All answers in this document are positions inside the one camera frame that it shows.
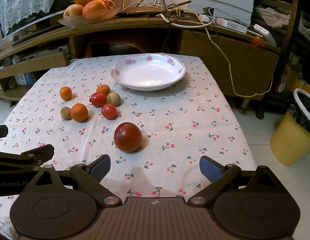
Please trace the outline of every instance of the tomato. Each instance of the tomato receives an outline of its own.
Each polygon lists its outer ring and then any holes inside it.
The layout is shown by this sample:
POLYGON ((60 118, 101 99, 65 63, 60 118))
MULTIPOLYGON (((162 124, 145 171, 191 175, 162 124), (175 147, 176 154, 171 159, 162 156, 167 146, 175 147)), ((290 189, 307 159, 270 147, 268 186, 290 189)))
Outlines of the tomato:
POLYGON ((113 119, 117 116, 117 108, 111 103, 107 103, 102 107, 102 115, 106 119, 113 119))
POLYGON ((89 101, 92 103, 95 107, 101 107, 107 103, 107 96, 102 93, 94 93, 92 94, 89 101))
POLYGON ((131 122, 120 124, 114 132, 114 142, 123 152, 133 152, 142 145, 143 135, 137 125, 131 122))

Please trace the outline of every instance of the white cable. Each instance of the white cable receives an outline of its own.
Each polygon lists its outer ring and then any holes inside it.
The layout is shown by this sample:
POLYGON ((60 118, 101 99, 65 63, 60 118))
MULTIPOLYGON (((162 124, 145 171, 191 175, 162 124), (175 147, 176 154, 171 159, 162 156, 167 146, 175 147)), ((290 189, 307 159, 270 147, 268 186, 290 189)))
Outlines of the white cable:
MULTIPOLYGON (((170 23, 170 21, 168 19, 165 18, 164 15, 162 14, 159 14, 163 20, 167 23, 170 23)), ((196 25, 196 26, 186 26, 186 25, 179 25, 179 24, 176 24, 176 23, 170 23, 171 25, 175 26, 175 27, 179 27, 179 28, 186 28, 186 29, 198 29, 198 28, 205 28, 207 27, 208 25, 211 25, 213 22, 210 22, 210 23, 207 23, 205 25, 196 25)))

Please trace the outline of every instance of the white bin rim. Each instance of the white bin rim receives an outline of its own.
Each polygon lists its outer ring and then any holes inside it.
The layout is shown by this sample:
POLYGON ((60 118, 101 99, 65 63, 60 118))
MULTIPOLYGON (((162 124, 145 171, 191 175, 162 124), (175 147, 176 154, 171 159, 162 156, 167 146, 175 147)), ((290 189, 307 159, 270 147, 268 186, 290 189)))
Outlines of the white bin rim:
POLYGON ((296 88, 294 91, 294 98, 298 104, 298 106, 300 107, 300 109, 304 112, 304 114, 306 115, 306 117, 308 118, 308 120, 310 121, 310 113, 307 111, 306 107, 303 105, 303 103, 300 101, 297 93, 302 93, 304 95, 306 95, 307 97, 310 98, 310 94, 308 94, 306 91, 296 88))

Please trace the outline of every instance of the floral plate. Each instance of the floral plate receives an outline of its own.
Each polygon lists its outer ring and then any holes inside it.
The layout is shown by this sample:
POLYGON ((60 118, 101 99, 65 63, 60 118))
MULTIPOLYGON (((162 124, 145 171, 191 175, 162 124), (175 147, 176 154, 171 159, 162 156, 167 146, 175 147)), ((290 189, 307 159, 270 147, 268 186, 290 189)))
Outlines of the floral plate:
POLYGON ((155 91, 167 88, 186 74, 185 65, 163 54, 137 54, 117 62, 112 78, 133 90, 155 91))

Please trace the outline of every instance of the tile floor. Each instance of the tile floor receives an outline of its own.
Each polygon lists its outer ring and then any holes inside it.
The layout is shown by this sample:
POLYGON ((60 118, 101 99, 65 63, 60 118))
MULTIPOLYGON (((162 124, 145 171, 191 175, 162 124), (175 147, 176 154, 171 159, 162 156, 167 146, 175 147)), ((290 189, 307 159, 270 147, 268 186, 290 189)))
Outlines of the tile floor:
MULTIPOLYGON (((9 104, 0 101, 0 124, 12 109, 9 104)), ((310 240, 310 152, 290 167, 280 164, 271 151, 269 140, 283 115, 266 113, 264 120, 258 120, 254 112, 243 115, 235 107, 233 109, 256 164, 270 167, 301 209, 301 219, 294 234, 295 240, 310 240)))

